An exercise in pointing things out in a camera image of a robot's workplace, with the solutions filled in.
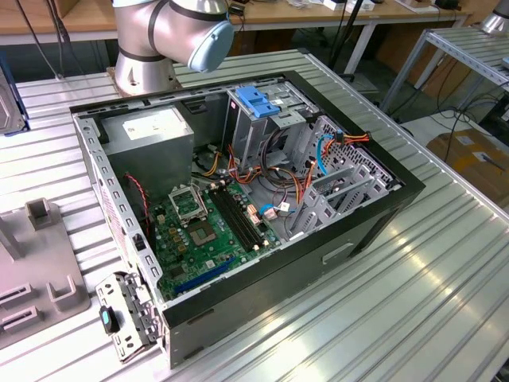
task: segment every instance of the red cable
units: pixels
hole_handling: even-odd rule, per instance
[[[142,199],[143,199],[143,208],[145,209],[145,216],[146,216],[146,235],[147,235],[147,239],[149,239],[149,226],[150,226],[150,220],[149,220],[149,203],[146,199],[146,194],[145,194],[145,190],[143,189],[142,185],[140,185],[140,182],[136,180],[136,178],[134,178],[132,175],[129,175],[128,173],[126,173],[124,175],[124,177],[128,178],[129,180],[131,180],[134,185],[136,185],[136,188],[138,188],[138,191],[140,192],[140,194],[142,195]]]

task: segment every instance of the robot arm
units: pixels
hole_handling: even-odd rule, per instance
[[[130,95],[171,89],[172,60],[197,72],[217,69],[233,41],[224,0],[113,0],[113,7],[115,80]]]
[[[482,23],[481,29],[494,35],[505,36],[509,32],[509,0],[500,0],[499,4]]]

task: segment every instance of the metal shelf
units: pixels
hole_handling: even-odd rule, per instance
[[[449,54],[467,65],[471,70],[490,80],[495,85],[503,85],[509,89],[509,70],[502,66],[501,61],[509,57],[509,37],[489,36],[482,30],[468,28],[428,29],[419,38],[414,49],[408,56],[394,83],[390,87],[380,109],[387,111],[394,97],[408,77],[410,70],[421,56],[427,43],[435,45],[443,53]],[[441,53],[435,55],[432,64],[426,69],[434,67]]]
[[[21,84],[33,131],[0,138],[0,213],[47,197],[64,214],[92,307],[0,351],[7,380],[490,380],[509,356],[509,218],[310,55],[176,68],[186,87],[296,70],[426,184],[361,255],[181,367],[159,348],[118,362],[94,286],[122,270],[67,111],[117,98],[104,74]]]

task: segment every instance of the workbench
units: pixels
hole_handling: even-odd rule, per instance
[[[32,131],[0,139],[0,212],[46,197],[64,215],[91,308],[0,350],[5,380],[481,380],[509,357],[509,216],[309,54],[232,57],[184,87],[296,70],[426,188],[354,259],[182,366],[118,362],[94,286],[123,269],[68,107],[119,97],[106,74],[20,84]]]
[[[342,11],[332,11],[325,6],[313,5],[300,10],[290,6],[286,0],[276,3],[250,2],[246,4],[246,23],[243,30],[296,29],[322,26],[338,26]],[[386,0],[375,6],[371,12],[360,12],[354,25],[363,25],[356,48],[348,62],[345,73],[355,72],[357,65],[375,31],[380,24],[454,21],[453,27],[460,27],[471,14],[468,10],[441,10],[437,14],[416,14],[395,0]],[[56,42],[55,29],[48,14],[28,13],[41,42]],[[349,19],[345,12],[344,24]],[[72,41],[110,40],[117,38],[115,15],[107,0],[80,0],[64,17]],[[241,28],[242,21],[232,16],[235,28]],[[32,44],[33,39],[15,5],[0,4],[0,46]]]
[[[422,33],[387,92],[380,106],[382,110],[387,111],[389,109],[394,97],[398,94],[408,77],[410,70],[428,44],[436,46],[438,51],[422,74],[422,78],[415,84],[417,89],[424,84],[438,61],[445,54],[448,54],[480,74],[480,80],[484,78],[506,91],[509,90],[509,69],[502,65],[502,59],[509,57],[509,37],[489,36],[482,30],[473,27],[428,29]],[[460,107],[466,103],[479,85],[480,81],[478,80]]]

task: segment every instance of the green circuit board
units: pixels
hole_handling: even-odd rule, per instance
[[[236,205],[232,205],[231,208],[240,209],[243,205],[250,204],[237,184],[229,185],[227,191],[236,201]],[[182,290],[183,287],[186,290],[193,289],[225,271],[267,253],[280,244],[279,238],[269,225],[263,224],[259,226],[261,228],[253,225],[265,245],[259,246],[258,250],[247,251],[228,226],[208,192],[200,191],[204,207],[208,211],[207,219],[192,220],[187,227],[181,225],[177,211],[169,198],[150,207],[150,213],[156,224],[155,255],[163,271],[158,286],[166,299],[173,299],[183,293],[185,291]],[[175,202],[181,214],[196,209],[196,201],[188,196]],[[243,212],[243,215],[249,217],[247,212]]]

